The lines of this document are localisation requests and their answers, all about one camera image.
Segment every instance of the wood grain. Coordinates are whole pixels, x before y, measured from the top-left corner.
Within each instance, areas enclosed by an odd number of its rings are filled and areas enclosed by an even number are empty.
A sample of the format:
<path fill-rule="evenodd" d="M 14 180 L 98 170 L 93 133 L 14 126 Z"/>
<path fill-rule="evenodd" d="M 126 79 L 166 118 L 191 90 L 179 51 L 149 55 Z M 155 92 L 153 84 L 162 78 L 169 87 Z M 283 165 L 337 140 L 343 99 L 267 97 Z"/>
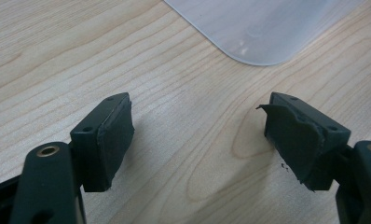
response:
<path fill-rule="evenodd" d="M 228 58 L 159 0 L 0 1 L 0 182 L 123 91 L 136 133 L 113 187 L 84 194 L 89 223 L 338 223 L 337 184 L 301 186 L 255 108 L 293 94 L 351 145 L 371 140 L 371 0 L 269 67 Z"/>

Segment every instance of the desk surface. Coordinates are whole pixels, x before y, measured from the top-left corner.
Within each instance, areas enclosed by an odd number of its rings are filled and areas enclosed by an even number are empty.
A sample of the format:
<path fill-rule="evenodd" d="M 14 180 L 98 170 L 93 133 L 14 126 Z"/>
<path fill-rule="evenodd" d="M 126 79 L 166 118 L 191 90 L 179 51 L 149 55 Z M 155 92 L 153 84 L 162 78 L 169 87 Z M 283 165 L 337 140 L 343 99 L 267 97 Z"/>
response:
<path fill-rule="evenodd" d="M 371 140 L 371 0 L 270 67 L 228 58 L 159 0 L 0 0 L 0 182 L 123 91 L 136 133 L 113 187 L 84 194 L 89 223 L 338 223 L 337 185 L 300 185 L 255 108 L 285 92 L 351 145 Z"/>

